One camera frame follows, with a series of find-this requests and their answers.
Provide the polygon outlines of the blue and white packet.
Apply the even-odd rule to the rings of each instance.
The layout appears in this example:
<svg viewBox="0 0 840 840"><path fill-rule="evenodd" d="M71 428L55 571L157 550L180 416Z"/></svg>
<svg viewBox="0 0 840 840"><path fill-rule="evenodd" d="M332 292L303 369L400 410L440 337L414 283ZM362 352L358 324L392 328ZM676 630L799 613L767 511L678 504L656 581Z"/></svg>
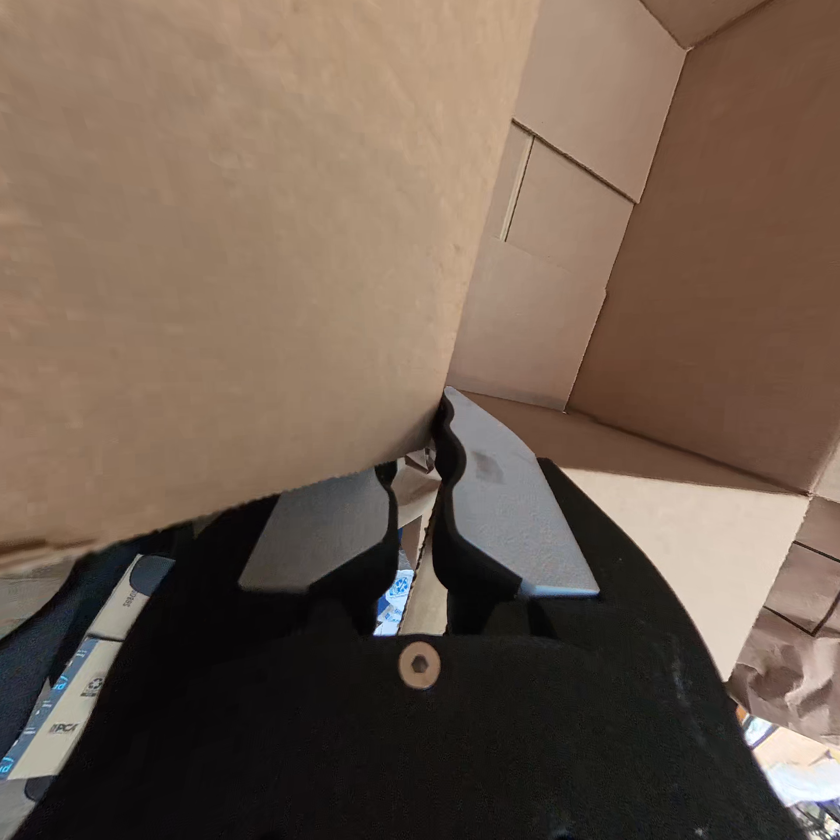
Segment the blue and white packet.
<svg viewBox="0 0 840 840"><path fill-rule="evenodd" d="M403 622L414 576L414 570L410 568L397 571L392 584L376 604L373 635L389 637L397 634Z"/></svg>

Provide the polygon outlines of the large brown cardboard box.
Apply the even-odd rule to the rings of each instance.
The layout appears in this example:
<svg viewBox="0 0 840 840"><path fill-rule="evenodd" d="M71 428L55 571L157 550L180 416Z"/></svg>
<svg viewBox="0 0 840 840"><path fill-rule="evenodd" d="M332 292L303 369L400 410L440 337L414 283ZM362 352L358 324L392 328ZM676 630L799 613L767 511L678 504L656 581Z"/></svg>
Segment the large brown cardboard box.
<svg viewBox="0 0 840 840"><path fill-rule="evenodd" d="M401 457L451 384L730 676L838 445L838 2L539 5L2 2L2 572Z"/></svg>

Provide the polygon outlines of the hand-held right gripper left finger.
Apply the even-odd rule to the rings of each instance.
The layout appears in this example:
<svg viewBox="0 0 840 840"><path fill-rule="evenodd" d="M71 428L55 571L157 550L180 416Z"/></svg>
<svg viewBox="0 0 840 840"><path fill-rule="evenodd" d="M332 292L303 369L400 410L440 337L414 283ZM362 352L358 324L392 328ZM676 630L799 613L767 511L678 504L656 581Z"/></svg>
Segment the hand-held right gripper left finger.
<svg viewBox="0 0 840 840"><path fill-rule="evenodd" d="M400 563L396 473L391 461L281 493L239 588L306 606L335 601L360 631L373 632Z"/></svg>

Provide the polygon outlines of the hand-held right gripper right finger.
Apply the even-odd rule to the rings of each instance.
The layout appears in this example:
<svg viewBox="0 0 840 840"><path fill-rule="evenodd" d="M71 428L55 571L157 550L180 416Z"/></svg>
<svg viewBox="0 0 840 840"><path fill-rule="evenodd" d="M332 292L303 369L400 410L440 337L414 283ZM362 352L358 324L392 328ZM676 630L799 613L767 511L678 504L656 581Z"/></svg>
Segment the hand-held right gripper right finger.
<svg viewBox="0 0 840 840"><path fill-rule="evenodd" d="M481 634L502 603L596 598L600 587L530 447L449 385L433 432L441 478L433 562L448 632Z"/></svg>

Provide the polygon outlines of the dark crumpled brown paper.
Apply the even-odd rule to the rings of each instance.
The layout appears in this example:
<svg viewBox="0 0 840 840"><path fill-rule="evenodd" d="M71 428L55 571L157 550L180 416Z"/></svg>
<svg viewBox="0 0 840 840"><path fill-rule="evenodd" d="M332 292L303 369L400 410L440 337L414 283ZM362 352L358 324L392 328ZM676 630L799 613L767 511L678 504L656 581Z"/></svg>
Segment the dark crumpled brown paper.
<svg viewBox="0 0 840 840"><path fill-rule="evenodd" d="M813 636L764 607L727 688L755 717L838 748L838 627L825 627Z"/></svg>

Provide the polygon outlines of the flat printed cardboard piece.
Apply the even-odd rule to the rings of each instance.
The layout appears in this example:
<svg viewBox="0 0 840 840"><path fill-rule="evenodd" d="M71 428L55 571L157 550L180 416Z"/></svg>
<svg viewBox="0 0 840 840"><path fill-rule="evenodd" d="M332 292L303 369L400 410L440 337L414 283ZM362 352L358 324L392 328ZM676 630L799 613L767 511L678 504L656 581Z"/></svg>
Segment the flat printed cardboard piece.
<svg viewBox="0 0 840 840"><path fill-rule="evenodd" d="M2 758L2 781L57 776L87 726L121 645L173 564L159 554L135 556L46 699Z"/></svg>

